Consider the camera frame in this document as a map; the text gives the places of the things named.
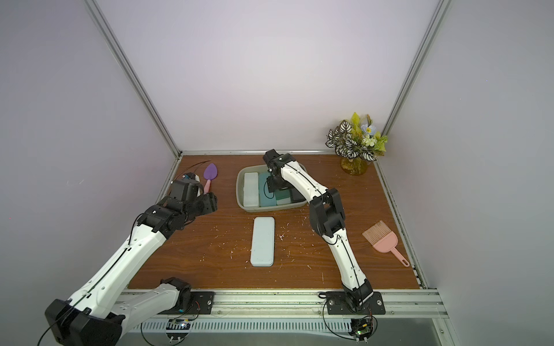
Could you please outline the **dark green pencil case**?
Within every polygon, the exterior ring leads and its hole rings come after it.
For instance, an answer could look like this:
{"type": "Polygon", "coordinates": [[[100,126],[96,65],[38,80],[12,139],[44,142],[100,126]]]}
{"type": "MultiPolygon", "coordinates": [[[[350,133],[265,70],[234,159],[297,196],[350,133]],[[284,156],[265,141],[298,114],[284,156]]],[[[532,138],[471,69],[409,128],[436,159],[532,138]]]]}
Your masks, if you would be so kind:
{"type": "Polygon", "coordinates": [[[291,190],[276,190],[274,193],[277,206],[288,205],[291,203],[291,190]]]}

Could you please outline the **teal ribbed pencil case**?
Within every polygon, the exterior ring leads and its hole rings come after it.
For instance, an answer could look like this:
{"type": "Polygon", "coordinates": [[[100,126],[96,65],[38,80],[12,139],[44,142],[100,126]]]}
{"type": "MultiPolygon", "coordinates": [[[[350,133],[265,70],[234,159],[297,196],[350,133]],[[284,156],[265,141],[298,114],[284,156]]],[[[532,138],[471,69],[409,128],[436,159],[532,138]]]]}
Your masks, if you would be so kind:
{"type": "Polygon", "coordinates": [[[276,206],[275,195],[270,193],[268,189],[268,178],[270,176],[269,172],[262,172],[258,175],[259,204],[261,208],[276,206]]]}

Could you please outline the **dark grey pencil case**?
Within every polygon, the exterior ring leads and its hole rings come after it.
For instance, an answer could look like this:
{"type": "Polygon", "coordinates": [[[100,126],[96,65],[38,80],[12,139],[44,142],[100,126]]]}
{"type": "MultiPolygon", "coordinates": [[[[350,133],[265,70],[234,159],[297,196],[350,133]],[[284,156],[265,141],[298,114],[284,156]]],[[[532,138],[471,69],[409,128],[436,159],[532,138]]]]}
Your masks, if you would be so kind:
{"type": "Polygon", "coordinates": [[[291,203],[304,203],[306,198],[295,187],[290,190],[291,203]]]}

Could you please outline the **frosted clear pencil case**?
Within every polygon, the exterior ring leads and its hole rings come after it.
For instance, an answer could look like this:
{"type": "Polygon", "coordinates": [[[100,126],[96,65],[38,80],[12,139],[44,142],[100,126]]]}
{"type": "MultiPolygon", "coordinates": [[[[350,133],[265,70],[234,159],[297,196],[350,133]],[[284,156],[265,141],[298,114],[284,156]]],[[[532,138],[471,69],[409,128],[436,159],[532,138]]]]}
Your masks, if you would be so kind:
{"type": "Polygon", "coordinates": [[[244,175],[243,205],[246,208],[258,208],[259,200],[259,176],[257,172],[247,172],[244,175]]]}

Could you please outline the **grey-green plastic storage box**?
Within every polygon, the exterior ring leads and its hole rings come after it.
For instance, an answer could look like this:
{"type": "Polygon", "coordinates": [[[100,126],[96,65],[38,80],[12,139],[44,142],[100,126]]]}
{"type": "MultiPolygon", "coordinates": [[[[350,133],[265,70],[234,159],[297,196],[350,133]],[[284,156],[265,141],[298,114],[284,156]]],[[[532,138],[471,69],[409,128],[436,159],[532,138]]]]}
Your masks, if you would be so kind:
{"type": "Polygon", "coordinates": [[[261,177],[264,173],[269,174],[268,167],[265,165],[257,165],[257,166],[250,166],[245,167],[241,169],[237,175],[236,180],[236,199],[238,206],[249,213],[264,213],[269,211],[277,211],[277,210],[287,210],[287,209],[293,209],[293,208],[300,208],[302,206],[307,205],[307,201],[303,200],[300,202],[294,203],[292,199],[289,200],[288,203],[282,203],[278,204],[275,200],[274,206],[261,206],[261,202],[259,202],[259,206],[246,206],[245,205],[245,194],[244,194],[244,187],[245,187],[245,175],[247,173],[258,173],[258,176],[261,177]]]}

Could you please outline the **pale blue white pencil case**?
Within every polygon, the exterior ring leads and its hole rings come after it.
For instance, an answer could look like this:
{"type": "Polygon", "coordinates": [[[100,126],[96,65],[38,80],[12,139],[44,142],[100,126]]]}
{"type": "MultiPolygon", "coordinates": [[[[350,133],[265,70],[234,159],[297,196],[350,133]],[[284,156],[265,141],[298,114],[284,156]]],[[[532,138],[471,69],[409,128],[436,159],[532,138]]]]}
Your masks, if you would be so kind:
{"type": "Polygon", "coordinates": [[[250,263],[253,267],[271,267],[274,263],[275,219],[257,217],[254,219],[250,263]]]}

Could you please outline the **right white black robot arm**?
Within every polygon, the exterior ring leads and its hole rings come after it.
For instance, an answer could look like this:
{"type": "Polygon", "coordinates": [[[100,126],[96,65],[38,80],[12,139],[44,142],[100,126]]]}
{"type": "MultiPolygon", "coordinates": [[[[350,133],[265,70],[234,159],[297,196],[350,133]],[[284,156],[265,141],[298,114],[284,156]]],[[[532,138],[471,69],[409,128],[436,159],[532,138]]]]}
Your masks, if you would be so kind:
{"type": "Polygon", "coordinates": [[[293,187],[308,202],[310,225],[333,254],[350,310],[359,312],[366,309],[374,290],[351,248],[340,193],[335,188],[329,189],[318,183],[291,154],[279,154],[271,149],[264,154],[263,160],[271,175],[268,183],[271,192],[293,187]]]}

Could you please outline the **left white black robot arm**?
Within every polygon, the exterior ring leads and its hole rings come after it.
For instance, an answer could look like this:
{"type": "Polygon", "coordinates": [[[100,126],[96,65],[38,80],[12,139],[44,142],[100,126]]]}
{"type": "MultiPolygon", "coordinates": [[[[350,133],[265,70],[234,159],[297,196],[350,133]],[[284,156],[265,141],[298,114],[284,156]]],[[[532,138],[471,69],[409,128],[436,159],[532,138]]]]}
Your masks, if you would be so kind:
{"type": "Polygon", "coordinates": [[[54,300],[45,315],[60,345],[116,345],[127,332],[153,316],[195,305],[191,286],[171,277],[157,288],[119,304],[118,297],[143,264],[176,232],[217,209],[199,176],[188,172],[174,180],[169,195],[140,213],[128,238],[114,255],[68,299],[54,300]]]}

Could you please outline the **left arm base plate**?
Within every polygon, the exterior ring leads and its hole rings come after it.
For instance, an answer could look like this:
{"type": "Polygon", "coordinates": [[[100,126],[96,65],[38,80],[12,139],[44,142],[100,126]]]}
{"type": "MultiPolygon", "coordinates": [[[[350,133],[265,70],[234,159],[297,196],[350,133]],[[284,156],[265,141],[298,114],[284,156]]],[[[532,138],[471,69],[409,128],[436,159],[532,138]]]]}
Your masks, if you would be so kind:
{"type": "Polygon", "coordinates": [[[209,315],[214,306],[215,292],[213,291],[191,291],[189,297],[177,303],[173,308],[161,312],[161,314],[178,315],[209,315]]]}

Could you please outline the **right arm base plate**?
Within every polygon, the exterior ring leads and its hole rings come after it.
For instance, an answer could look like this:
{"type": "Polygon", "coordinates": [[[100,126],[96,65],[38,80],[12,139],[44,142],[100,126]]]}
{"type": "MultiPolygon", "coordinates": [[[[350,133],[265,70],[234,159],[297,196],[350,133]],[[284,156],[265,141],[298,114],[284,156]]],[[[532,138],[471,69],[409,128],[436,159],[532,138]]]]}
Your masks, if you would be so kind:
{"type": "Polygon", "coordinates": [[[386,308],[382,294],[374,291],[373,294],[363,303],[355,298],[349,298],[343,291],[327,291],[318,294],[324,299],[327,313],[330,315],[385,315],[386,308]]]}

